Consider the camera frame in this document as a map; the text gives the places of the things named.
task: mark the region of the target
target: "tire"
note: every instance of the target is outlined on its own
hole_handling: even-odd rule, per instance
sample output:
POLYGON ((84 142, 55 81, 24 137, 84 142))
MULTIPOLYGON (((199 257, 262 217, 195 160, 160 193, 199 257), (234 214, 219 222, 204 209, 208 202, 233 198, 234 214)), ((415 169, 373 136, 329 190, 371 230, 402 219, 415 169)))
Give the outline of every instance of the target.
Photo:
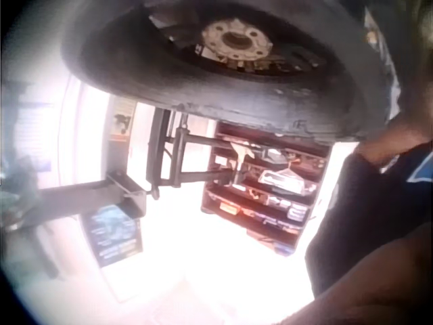
POLYGON ((384 69, 340 5, 302 1, 296 12, 281 7, 284 0, 231 2, 289 21, 338 60, 326 70, 279 80, 243 79, 193 65, 159 33, 138 0, 85 1, 67 30, 64 59, 79 78, 110 93, 263 131, 334 142, 362 138, 384 125, 384 69))

